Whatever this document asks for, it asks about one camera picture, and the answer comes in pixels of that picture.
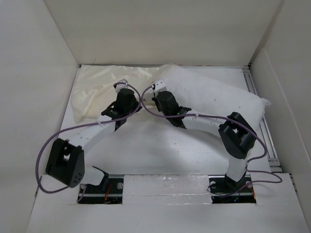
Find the cream pillowcase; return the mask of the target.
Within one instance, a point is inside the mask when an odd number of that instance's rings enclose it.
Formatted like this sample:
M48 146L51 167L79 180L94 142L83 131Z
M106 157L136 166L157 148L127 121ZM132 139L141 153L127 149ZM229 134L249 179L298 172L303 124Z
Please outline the cream pillowcase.
M83 122L87 118L96 119L115 100L115 83L125 79L142 93L167 67L82 65L71 93L75 123Z

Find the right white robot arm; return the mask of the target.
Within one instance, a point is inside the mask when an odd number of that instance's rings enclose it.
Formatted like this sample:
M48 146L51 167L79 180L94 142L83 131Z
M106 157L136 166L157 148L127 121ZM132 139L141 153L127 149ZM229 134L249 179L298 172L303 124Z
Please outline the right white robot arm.
M246 174L246 163L256 138L251 134L254 130L241 114L233 112L228 120L199 117L191 108L178 105L174 95L169 91L152 94L158 111L167 117L175 127L187 130L199 130L221 138L230 155L224 183L228 190L236 191L243 185Z

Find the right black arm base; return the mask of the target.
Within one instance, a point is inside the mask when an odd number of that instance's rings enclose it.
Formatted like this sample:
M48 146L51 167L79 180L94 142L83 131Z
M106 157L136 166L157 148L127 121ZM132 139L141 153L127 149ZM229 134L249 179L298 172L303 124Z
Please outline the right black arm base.
M238 203L257 203L255 192L252 187L244 187L251 182L250 175L246 175L238 183L231 183L225 175L209 176L207 191L211 194L212 204L238 204Z

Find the white pillow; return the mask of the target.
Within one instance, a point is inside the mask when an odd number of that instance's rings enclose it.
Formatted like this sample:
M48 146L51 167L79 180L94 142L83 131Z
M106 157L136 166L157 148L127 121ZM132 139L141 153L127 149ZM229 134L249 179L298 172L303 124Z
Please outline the white pillow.
M177 65L163 65L152 81L162 79L177 103L204 115L226 117L239 113L253 130L259 128L271 103L246 90Z

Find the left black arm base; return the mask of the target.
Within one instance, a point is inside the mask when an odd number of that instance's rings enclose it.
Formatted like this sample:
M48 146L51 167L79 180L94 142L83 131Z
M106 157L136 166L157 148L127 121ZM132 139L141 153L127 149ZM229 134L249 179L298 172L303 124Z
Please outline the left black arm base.
M124 176L109 177L104 190L91 184L80 185L77 202L79 204L122 204Z

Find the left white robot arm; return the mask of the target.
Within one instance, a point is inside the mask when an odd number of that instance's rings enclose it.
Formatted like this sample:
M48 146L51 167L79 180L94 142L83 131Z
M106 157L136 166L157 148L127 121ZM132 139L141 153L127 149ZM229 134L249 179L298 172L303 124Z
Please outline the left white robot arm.
M134 91L120 89L116 100L101 113L97 123L69 139L58 138L53 142L46 173L70 188L84 184L91 185L97 192L104 192L108 188L108 174L95 166L85 167L85 156L140 109Z

